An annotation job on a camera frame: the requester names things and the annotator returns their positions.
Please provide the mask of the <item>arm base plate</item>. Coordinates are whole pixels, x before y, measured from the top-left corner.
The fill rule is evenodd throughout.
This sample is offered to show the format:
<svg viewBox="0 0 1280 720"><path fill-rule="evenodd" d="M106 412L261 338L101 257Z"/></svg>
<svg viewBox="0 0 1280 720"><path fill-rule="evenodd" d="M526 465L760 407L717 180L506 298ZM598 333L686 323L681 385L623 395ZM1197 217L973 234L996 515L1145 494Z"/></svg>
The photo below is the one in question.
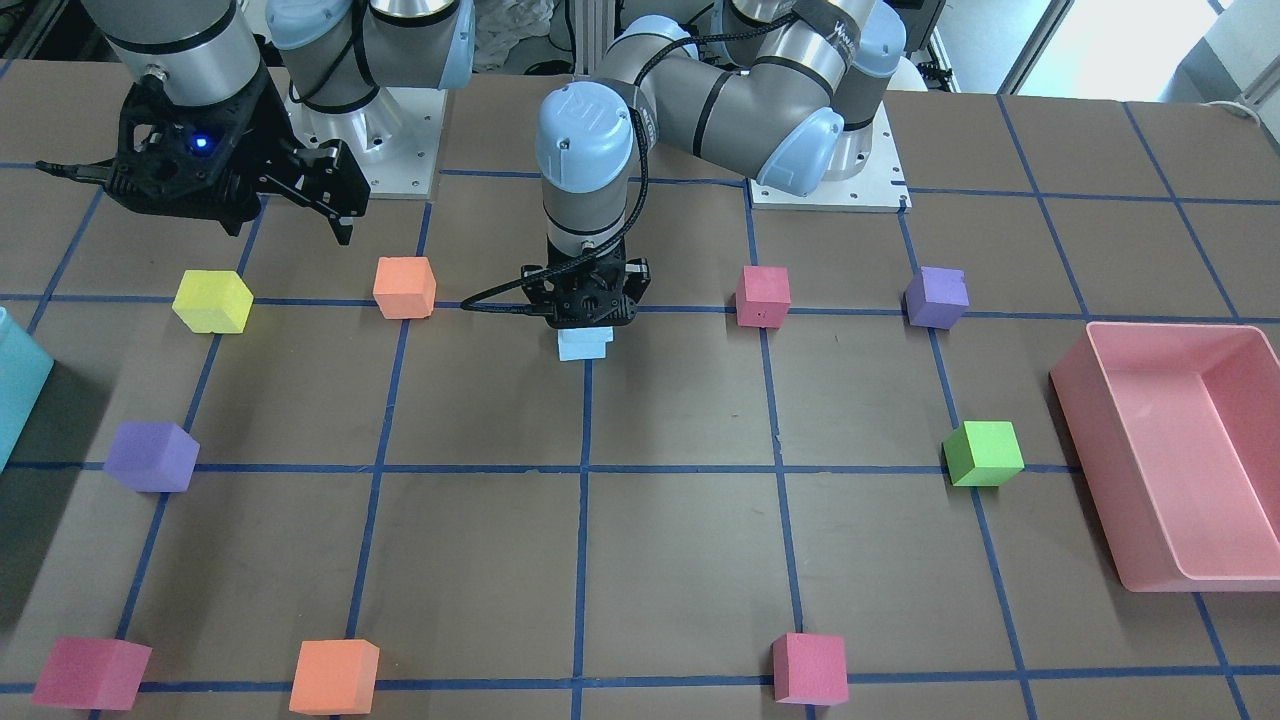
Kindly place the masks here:
<svg viewBox="0 0 1280 720"><path fill-rule="evenodd" d="M870 126L837 142L824 178L806 196L749 182L756 208L791 211L897 213L913 208L884 104Z"/></svg>
<svg viewBox="0 0 1280 720"><path fill-rule="evenodd" d="M374 199L431 197L445 109L438 88L381 88L366 106L325 114L285 101L296 137L308 146L344 141Z"/></svg>

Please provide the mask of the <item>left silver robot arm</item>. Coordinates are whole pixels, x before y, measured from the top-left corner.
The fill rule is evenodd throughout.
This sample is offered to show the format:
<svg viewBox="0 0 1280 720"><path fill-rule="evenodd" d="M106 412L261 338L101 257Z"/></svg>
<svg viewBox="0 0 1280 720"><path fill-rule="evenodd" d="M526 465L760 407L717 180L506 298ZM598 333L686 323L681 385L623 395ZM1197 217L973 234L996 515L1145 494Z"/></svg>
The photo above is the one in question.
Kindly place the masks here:
<svg viewBox="0 0 1280 720"><path fill-rule="evenodd" d="M518 311L554 329L634 319L650 272L625 247L646 199L628 178L649 177L659 143L797 197L860 174L906 41L886 1L721 1L700 38L664 15L630 23L540 105L548 259L522 268ZM704 63L700 42L733 69Z"/></svg>

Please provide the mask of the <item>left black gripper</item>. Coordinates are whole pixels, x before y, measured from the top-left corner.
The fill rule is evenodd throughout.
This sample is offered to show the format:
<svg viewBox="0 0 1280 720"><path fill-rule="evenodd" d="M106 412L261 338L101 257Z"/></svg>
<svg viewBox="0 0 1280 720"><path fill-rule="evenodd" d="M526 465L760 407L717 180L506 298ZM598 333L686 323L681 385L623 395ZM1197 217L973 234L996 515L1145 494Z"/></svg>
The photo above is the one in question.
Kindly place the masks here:
<svg viewBox="0 0 1280 720"><path fill-rule="evenodd" d="M620 255L607 255L564 274L531 281L541 269L522 266L521 290L532 305L532 315L558 331L627 325L652 282L645 258L625 261Z"/></svg>

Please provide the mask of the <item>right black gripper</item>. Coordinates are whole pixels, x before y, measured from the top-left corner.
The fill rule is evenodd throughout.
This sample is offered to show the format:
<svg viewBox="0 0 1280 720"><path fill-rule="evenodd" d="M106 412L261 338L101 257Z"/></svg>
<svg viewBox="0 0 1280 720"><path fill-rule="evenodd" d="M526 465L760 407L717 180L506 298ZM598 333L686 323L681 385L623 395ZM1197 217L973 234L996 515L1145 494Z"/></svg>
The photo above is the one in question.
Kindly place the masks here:
<svg viewBox="0 0 1280 720"><path fill-rule="evenodd" d="M174 104L170 86L147 70L125 96L116 154L100 164L108 196L142 214L216 222L236 236L271 193L316 211L338 243L349 243L370 183L346 142L307 147L296 138L268 70L204 106Z"/></svg>

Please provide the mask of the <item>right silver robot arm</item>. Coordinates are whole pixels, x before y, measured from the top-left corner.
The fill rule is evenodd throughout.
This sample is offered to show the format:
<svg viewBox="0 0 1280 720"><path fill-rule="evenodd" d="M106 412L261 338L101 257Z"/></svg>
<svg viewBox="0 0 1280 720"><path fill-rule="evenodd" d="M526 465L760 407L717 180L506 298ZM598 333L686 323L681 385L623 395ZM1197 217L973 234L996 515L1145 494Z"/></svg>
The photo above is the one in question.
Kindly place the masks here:
<svg viewBox="0 0 1280 720"><path fill-rule="evenodd" d="M471 1L269 1L285 94L234 1L84 8L133 76L116 151L40 169L97 184L132 211L216 222L233 236L270 193L316 211L348 245L369 206L369 169L412 151L390 91L462 88L474 68Z"/></svg>

